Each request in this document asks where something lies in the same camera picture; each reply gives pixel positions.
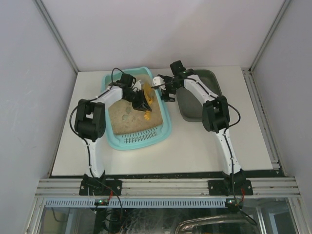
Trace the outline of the orange litter scoop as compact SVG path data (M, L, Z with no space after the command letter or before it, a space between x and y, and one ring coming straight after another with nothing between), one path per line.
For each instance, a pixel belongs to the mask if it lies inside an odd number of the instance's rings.
M151 85L149 83L144 83L143 86L142 86L142 89L144 91L144 96L147 100L147 103L150 107L150 109L152 108L151 105L153 104L154 102L154 94L153 94L153 88L151 87ZM145 114L144 114L144 118L146 120L150 120L151 119L151 112L152 111L145 111Z

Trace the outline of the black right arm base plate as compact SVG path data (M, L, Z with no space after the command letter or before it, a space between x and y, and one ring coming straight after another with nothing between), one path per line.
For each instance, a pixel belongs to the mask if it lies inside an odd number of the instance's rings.
M253 188L250 180L234 183L229 179L208 180L209 195L253 195Z

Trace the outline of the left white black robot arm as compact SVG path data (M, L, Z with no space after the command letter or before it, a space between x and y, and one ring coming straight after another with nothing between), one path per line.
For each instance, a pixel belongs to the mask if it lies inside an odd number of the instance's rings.
M106 129L106 110L120 100L128 101L137 111L152 111L149 92L145 83L134 76L122 73L117 81L112 81L94 99L81 99L72 111L75 124L70 122L71 130L81 138L88 156L87 176L99 179L105 175L102 156L99 155L98 141Z

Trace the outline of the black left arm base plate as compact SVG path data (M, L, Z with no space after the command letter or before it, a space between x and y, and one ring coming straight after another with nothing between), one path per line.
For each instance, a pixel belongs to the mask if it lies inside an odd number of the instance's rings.
M79 195L121 195L121 190L121 180L106 179L105 175L101 178L94 178L84 174L80 183Z

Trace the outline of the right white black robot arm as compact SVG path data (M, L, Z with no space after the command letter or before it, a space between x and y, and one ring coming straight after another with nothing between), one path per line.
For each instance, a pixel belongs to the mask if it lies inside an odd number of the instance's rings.
M208 88L200 79L196 70L186 69L181 61L170 65L172 76L157 75L153 78L153 88L161 89L161 99L164 102L174 102L170 94L176 94L180 88L185 88L202 105L202 124L207 132L213 132L219 146L226 175L225 184L234 187L246 180L245 173L238 162L230 137L230 128L241 120L239 111L230 105L225 96L219 96Z

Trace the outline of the light blue litter box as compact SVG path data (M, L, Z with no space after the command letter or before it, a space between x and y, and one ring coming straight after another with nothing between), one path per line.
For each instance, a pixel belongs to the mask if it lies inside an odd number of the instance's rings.
M110 116L106 110L106 131L108 143L116 150L134 150L148 147L165 140L171 133L172 125L168 109L160 98L160 91L155 90L161 110L163 123L157 127L130 134L115 135L113 133Z

